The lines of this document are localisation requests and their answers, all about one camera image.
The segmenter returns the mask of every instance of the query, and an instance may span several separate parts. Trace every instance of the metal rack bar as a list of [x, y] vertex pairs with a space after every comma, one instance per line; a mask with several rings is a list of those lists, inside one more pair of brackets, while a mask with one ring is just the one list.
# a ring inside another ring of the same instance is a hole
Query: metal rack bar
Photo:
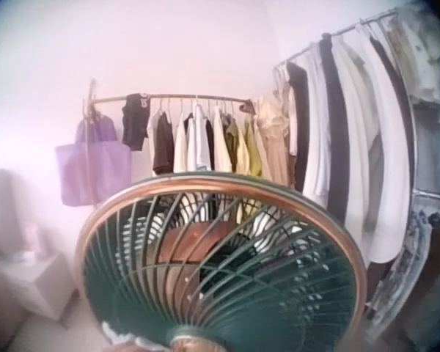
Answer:
[[[202, 99], [202, 100], [225, 100], [225, 101], [232, 101], [236, 103], [245, 103], [246, 99], [239, 99], [239, 98], [231, 98], [231, 97], [222, 97], [217, 95], [197, 95], [197, 94], [148, 94], [146, 95], [150, 99], [167, 99], [167, 98], [174, 98], [174, 99]], [[101, 99], [93, 99], [89, 103], [91, 105], [99, 104], [99, 103], [110, 103], [113, 101], [121, 101], [126, 100], [127, 96], [120, 96], [120, 97], [110, 97], [110, 98], [101, 98]]]

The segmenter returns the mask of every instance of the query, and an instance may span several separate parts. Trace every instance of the floor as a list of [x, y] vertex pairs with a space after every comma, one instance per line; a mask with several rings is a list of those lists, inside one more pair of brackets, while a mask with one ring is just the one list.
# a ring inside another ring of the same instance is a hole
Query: floor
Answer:
[[63, 322], [68, 329], [47, 318], [30, 315], [7, 352], [101, 352], [108, 346], [83, 301], [76, 298], [70, 302]]

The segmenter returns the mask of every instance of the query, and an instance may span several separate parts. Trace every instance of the white garment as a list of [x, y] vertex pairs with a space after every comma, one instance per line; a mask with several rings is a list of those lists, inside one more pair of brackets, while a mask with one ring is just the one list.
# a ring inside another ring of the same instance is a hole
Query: white garment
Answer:
[[288, 147], [288, 152], [290, 155], [296, 156], [298, 151], [298, 121], [296, 117], [295, 93], [293, 92], [293, 89], [289, 89], [288, 91], [288, 127], [290, 129], [290, 145]]
[[184, 116], [181, 114], [179, 124], [176, 131], [175, 142], [175, 162], [173, 165], [173, 172], [187, 172], [188, 171], [188, 145], [186, 140], [186, 131], [184, 130]]
[[227, 144], [225, 143], [220, 108], [218, 106], [215, 107], [213, 113], [213, 145], [215, 146], [215, 171], [231, 172], [232, 162], [228, 154]]
[[156, 173], [153, 171], [153, 160], [155, 160], [155, 136], [160, 116], [161, 110], [158, 110], [148, 119], [147, 123], [148, 149], [150, 151], [150, 168], [152, 170], [152, 176], [156, 176]]
[[372, 119], [373, 116], [371, 110], [365, 108], [370, 105], [370, 97], [362, 94], [365, 91], [363, 78], [342, 43], [342, 37], [334, 37], [332, 40], [332, 54], [344, 94], [349, 135], [351, 187], [348, 192], [345, 227], [361, 248], [370, 187], [369, 146], [364, 121]]
[[257, 127], [256, 116], [254, 117], [252, 123], [252, 129], [254, 131], [254, 139], [256, 140], [257, 151], [259, 153], [259, 157], [261, 158], [261, 165], [263, 168], [263, 178], [267, 181], [273, 181], [271, 169], [269, 168], [269, 162], [267, 160], [267, 152], [265, 151], [264, 141], [259, 132], [259, 128]]
[[309, 52], [312, 62], [314, 63], [314, 65], [310, 67], [310, 72], [311, 70], [315, 72], [316, 90], [319, 93], [316, 96], [316, 101], [310, 101], [310, 104], [316, 104], [314, 111], [316, 111], [316, 118], [318, 119], [320, 127], [318, 178], [316, 180], [315, 194], [322, 197], [324, 205], [327, 205], [329, 175], [331, 174], [331, 132], [329, 130], [328, 94], [319, 45], [312, 43]]
[[187, 157], [187, 171], [197, 171], [196, 163], [196, 124], [194, 119], [188, 120], [188, 157]]
[[205, 129], [207, 117], [205, 117], [202, 107], [195, 104], [194, 123], [196, 125], [196, 170], [210, 171], [210, 153], [208, 148], [207, 130]]
[[319, 111], [319, 94], [316, 79], [315, 63], [311, 53], [304, 55], [304, 69], [308, 76], [308, 99], [309, 99], [309, 148], [307, 173], [303, 184], [303, 195], [313, 202], [326, 206], [326, 198], [315, 193], [318, 180], [318, 167], [320, 160], [320, 121], [318, 118]]
[[384, 150], [384, 180], [369, 259], [387, 263], [401, 250], [409, 209], [409, 159], [403, 116], [396, 91], [378, 53], [357, 26], [370, 76], [375, 86]]

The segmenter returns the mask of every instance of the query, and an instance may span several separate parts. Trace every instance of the brown shirt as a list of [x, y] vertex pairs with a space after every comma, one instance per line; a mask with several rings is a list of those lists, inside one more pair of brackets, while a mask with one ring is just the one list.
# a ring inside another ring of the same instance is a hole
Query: brown shirt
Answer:
[[153, 158], [153, 171], [157, 175], [173, 172], [175, 163], [175, 140], [172, 126], [163, 113], [158, 119], [155, 138], [155, 157]]

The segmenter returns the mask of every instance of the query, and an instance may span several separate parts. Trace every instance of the olive green shirt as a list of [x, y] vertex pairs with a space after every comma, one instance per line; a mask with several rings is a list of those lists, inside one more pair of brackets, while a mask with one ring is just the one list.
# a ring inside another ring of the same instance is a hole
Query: olive green shirt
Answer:
[[259, 150], [257, 149], [256, 138], [250, 121], [244, 124], [244, 139], [249, 154], [249, 172], [251, 176], [261, 177], [263, 175], [263, 163]]
[[237, 151], [238, 151], [238, 126], [236, 125], [236, 121], [231, 119], [230, 124], [225, 130], [225, 144], [227, 145], [228, 155], [230, 156], [230, 160], [232, 162], [232, 171], [236, 172], [236, 164], [238, 162], [237, 159]]

